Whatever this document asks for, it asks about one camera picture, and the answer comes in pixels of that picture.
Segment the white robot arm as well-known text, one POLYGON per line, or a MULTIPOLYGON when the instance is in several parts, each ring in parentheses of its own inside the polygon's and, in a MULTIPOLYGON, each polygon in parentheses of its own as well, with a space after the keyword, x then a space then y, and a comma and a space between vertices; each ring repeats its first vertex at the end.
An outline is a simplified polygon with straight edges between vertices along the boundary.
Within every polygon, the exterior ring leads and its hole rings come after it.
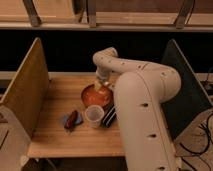
POLYGON ((114 105, 128 171, 178 171, 161 104, 178 94, 179 73, 162 64, 122 59, 113 47, 96 52, 93 63, 102 83, 111 72, 119 74, 114 105))

